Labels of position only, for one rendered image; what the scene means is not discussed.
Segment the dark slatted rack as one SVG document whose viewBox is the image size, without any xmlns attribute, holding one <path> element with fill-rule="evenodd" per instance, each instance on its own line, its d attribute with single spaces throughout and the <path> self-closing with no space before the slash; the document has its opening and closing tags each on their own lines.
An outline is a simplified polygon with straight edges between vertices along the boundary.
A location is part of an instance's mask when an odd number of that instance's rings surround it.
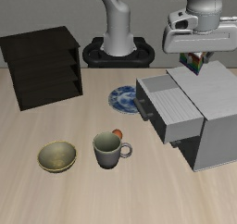
<svg viewBox="0 0 237 224">
<path fill-rule="evenodd" d="M 20 110 L 82 95 L 79 47 L 64 26 L 0 38 Z"/>
</svg>

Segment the small orange ball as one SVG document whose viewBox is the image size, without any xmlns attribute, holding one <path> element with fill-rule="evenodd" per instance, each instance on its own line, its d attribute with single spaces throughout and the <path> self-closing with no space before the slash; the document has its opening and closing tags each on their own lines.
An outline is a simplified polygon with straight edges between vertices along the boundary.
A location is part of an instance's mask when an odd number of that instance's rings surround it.
<svg viewBox="0 0 237 224">
<path fill-rule="evenodd" d="M 113 130 L 112 132 L 113 132 L 114 134 L 116 134 L 120 139 L 122 139 L 123 134 L 122 134 L 121 130 L 115 129 L 115 130 Z"/>
</svg>

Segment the olive green bowl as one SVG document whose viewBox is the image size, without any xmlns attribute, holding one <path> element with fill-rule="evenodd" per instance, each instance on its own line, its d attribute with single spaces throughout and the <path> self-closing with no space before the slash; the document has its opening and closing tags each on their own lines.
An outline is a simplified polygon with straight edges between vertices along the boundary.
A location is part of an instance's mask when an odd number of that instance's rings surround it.
<svg viewBox="0 0 237 224">
<path fill-rule="evenodd" d="M 50 172 L 60 173 L 73 166 L 77 158 L 74 145 L 65 141 L 54 141 L 46 144 L 37 155 L 39 166 Z"/>
</svg>

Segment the grey cabinet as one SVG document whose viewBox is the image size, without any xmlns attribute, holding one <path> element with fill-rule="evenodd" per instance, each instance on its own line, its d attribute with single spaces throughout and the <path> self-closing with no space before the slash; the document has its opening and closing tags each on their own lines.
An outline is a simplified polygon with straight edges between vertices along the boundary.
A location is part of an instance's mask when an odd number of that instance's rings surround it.
<svg viewBox="0 0 237 224">
<path fill-rule="evenodd" d="M 186 67 L 168 74 L 204 117 L 201 133 L 178 144 L 192 170 L 237 161 L 237 76 L 218 61 L 203 65 L 197 75 Z"/>
</svg>

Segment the blue and white plate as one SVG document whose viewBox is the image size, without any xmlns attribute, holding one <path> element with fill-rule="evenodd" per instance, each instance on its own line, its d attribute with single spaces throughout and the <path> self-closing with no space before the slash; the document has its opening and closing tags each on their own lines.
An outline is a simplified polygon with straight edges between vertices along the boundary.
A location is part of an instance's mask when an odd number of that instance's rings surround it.
<svg viewBox="0 0 237 224">
<path fill-rule="evenodd" d="M 123 114 L 137 114 L 138 110 L 133 100 L 136 95 L 136 87 L 134 85 L 126 85 L 113 90 L 108 96 L 108 104 Z"/>
</svg>

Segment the grey-green mug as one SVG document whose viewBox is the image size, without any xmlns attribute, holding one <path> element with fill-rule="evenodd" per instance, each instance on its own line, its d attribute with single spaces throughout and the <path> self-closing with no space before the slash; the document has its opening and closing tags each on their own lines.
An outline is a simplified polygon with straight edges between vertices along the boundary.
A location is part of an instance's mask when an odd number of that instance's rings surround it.
<svg viewBox="0 0 237 224">
<path fill-rule="evenodd" d="M 94 154 L 98 165 L 104 169 L 114 168 L 119 159 L 128 158 L 132 154 L 129 143 L 123 143 L 113 132 L 97 134 L 93 140 Z"/>
</svg>

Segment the rainbow cake wedge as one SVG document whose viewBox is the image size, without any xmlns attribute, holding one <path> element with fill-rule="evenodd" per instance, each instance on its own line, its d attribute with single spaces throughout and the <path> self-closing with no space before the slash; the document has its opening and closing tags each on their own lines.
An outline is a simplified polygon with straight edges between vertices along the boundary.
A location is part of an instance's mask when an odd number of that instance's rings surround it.
<svg viewBox="0 0 237 224">
<path fill-rule="evenodd" d="M 205 52 L 180 53 L 180 62 L 195 75 L 198 75 L 204 64 L 205 55 Z"/>
</svg>

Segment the grey cabinet drawer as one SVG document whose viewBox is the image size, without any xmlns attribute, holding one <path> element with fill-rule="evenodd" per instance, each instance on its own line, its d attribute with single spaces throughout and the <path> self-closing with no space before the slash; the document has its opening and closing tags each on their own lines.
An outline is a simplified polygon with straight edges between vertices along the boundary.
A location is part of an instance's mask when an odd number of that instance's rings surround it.
<svg viewBox="0 0 237 224">
<path fill-rule="evenodd" d="M 204 117 L 168 74 L 137 79 L 133 102 L 143 120 L 151 121 L 162 143 L 201 133 Z"/>
</svg>

